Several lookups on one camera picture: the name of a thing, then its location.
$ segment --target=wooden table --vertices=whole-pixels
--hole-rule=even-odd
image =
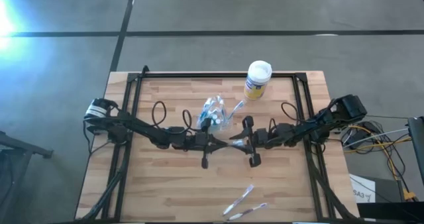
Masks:
[[[330,102],[327,84],[323,72],[306,73],[316,112]],[[126,72],[111,73],[105,98],[121,105],[126,80]],[[152,106],[155,101],[161,100],[168,112],[161,126],[184,126],[184,109],[191,111],[195,122],[205,100],[217,94],[221,94],[225,105],[232,109],[244,99],[243,87],[244,79],[241,78],[144,78],[137,117],[151,123]],[[272,78],[264,97],[248,102],[235,115],[233,127],[218,134],[219,138],[241,132],[240,122],[246,115],[254,117],[254,129],[268,128],[272,117],[277,123],[293,123],[280,109],[283,101],[295,104],[292,82],[287,78]],[[287,110],[295,117],[294,111]],[[162,112],[163,109],[158,109],[157,120],[161,119]],[[105,140],[105,135],[96,137],[94,147]],[[314,221],[303,143],[299,142],[294,148],[260,149],[258,152],[262,158],[259,167],[251,168],[246,155],[226,148],[210,155],[209,168],[204,170],[201,168],[202,152],[183,152],[173,148],[160,150],[147,138],[135,135],[121,221],[222,221],[223,210],[250,184],[254,184],[255,188],[231,214],[264,202],[269,205],[237,221]],[[113,146],[106,146],[90,158],[76,217],[84,216],[103,193],[112,153]],[[350,212],[358,215],[340,144],[328,142],[324,157],[330,186]],[[111,210],[115,209],[114,203],[111,202]],[[324,208],[322,192],[321,203]]]

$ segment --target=concrete floor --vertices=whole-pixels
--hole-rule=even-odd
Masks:
[[[119,31],[128,0],[0,0],[17,32]],[[424,29],[422,0],[135,0],[129,30]],[[30,163],[11,223],[73,218],[87,147],[82,117],[101,97],[117,37],[0,38],[0,130],[54,149]],[[369,114],[423,114],[424,36],[126,38],[118,71],[323,70],[332,97],[357,94]],[[374,119],[385,130],[401,119]],[[421,199],[412,144],[399,145]],[[346,155],[352,174],[392,179],[382,153]]]

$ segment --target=plastic bag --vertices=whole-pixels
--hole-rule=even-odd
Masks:
[[[222,131],[228,129],[232,125],[233,115],[236,111],[241,109],[246,101],[240,101],[233,111],[227,114],[227,110],[225,109],[224,99],[221,96],[217,95],[215,97],[209,97],[205,105],[203,105],[202,112],[197,119],[197,128],[201,128],[201,123],[206,118],[211,118],[211,126],[209,128],[209,132],[213,133],[216,131]]]

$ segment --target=white cable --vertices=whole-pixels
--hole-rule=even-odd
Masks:
[[[352,145],[354,145],[354,144],[357,144],[357,143],[359,143],[359,142],[362,142],[362,141],[365,141],[365,140],[368,140],[368,139],[373,139],[373,138],[375,138],[375,137],[379,137],[379,136],[382,136],[382,135],[386,135],[386,134],[390,134],[390,133],[396,133],[396,132],[400,132],[400,131],[407,131],[407,130],[408,130],[408,128],[406,128],[406,129],[400,129],[400,130],[396,130],[396,131],[389,131],[389,132],[382,133],[382,134],[378,134],[378,135],[373,135],[373,136],[371,136],[371,137],[367,137],[367,138],[365,138],[365,139],[355,141],[355,142],[353,142],[352,144],[348,144],[348,145],[344,146],[343,148],[347,148],[347,147],[352,146]]]
[[[348,139],[350,138],[350,136],[352,135],[352,132],[353,132],[353,131],[350,131],[350,132],[349,132],[349,136],[347,136],[347,139],[345,139],[345,140],[343,141],[342,146],[344,146],[344,145],[346,144],[347,140],[348,140]]]

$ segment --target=white lid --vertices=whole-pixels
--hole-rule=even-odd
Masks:
[[[255,61],[249,66],[248,76],[258,83],[266,83],[272,75],[271,64],[265,61]]]

